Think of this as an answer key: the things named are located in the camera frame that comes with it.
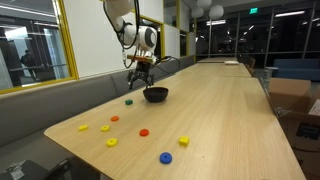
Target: red disc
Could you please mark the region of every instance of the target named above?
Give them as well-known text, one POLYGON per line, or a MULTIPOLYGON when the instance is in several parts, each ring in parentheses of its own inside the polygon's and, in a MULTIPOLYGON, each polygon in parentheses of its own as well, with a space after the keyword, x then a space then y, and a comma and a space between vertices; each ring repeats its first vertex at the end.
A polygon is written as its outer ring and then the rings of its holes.
POLYGON ((149 131, 148 129, 141 129, 140 130, 140 136, 148 136, 149 131))

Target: gray bench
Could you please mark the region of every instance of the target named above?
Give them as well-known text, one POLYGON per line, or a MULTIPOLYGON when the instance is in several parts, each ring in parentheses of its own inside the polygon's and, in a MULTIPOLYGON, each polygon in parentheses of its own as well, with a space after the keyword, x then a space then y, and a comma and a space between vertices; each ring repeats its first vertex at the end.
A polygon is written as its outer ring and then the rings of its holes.
MULTIPOLYGON (((155 82, 193 64, 192 57, 151 69, 155 82)), ((128 70, 0 97, 0 171, 32 160, 46 169, 72 156, 43 135, 46 128, 129 92, 128 70)), ((144 87, 137 81, 134 89, 144 87)))

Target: cardboard box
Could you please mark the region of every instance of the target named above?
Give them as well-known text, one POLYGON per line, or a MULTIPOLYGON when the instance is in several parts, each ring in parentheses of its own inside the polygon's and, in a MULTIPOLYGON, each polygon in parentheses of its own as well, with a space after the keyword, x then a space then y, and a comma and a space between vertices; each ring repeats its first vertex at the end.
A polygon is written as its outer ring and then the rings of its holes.
POLYGON ((304 172, 320 176, 320 116, 309 114, 320 86, 311 94, 311 82, 271 78, 270 103, 304 172))

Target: ceiling light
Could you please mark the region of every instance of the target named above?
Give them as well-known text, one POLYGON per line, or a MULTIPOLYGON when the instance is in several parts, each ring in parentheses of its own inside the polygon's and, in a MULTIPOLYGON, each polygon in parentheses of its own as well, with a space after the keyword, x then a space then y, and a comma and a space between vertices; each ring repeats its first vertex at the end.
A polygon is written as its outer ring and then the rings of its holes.
POLYGON ((31 40, 32 38, 30 38, 30 37, 25 37, 25 38, 10 37, 10 38, 8 38, 8 37, 0 36, 0 39, 22 39, 22 40, 28 39, 28 40, 31 40))
POLYGON ((26 12, 26 13, 31 13, 31 14, 38 14, 38 15, 42 15, 42 16, 56 17, 54 14, 40 13, 40 12, 36 12, 36 11, 30 11, 30 10, 25 10, 25 9, 20 9, 20 8, 13 8, 13 7, 2 6, 2 5, 0 5, 0 8, 2 8, 2 9, 10 9, 10 10, 20 11, 20 12, 26 12))
POLYGON ((219 25, 219 24, 225 24, 226 20, 219 20, 219 21, 211 21, 211 25, 219 25))
POLYGON ((0 25, 0 27, 2 27, 2 28, 10 28, 10 29, 17 29, 17 28, 20 28, 20 27, 18 27, 18 26, 10 26, 10 25, 0 25))
POLYGON ((293 16, 293 15, 298 15, 298 14, 304 14, 304 12, 305 11, 296 11, 296 12, 276 14, 276 17, 293 16))
POLYGON ((39 22, 35 22, 34 24, 37 24, 37 25, 43 25, 43 26, 58 27, 58 25, 57 25, 57 24, 46 24, 46 23, 39 23, 39 22))

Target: window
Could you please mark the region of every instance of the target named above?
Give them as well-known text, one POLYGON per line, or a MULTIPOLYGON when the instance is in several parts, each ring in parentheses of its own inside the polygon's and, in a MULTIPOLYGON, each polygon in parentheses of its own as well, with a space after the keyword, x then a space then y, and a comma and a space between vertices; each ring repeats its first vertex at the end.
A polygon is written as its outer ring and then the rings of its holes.
POLYGON ((238 54, 265 54, 268 44, 272 8, 259 9, 258 14, 240 14, 238 54))
POLYGON ((52 1, 37 4, 8 1, 0 8, 0 90, 72 76, 52 1))
POLYGON ((163 0, 164 22, 171 26, 177 26, 177 2, 176 0, 163 0))
POLYGON ((233 55, 236 48, 238 13, 228 18, 211 21, 211 54, 212 57, 233 55))
POLYGON ((314 14, 307 51, 320 51, 320 7, 314 14))
POLYGON ((180 56, 187 55, 187 33, 180 31, 180 56))
POLYGON ((269 52, 304 50, 312 5, 313 2, 275 8, 269 52), (295 15, 287 15, 286 13, 295 13, 295 15))

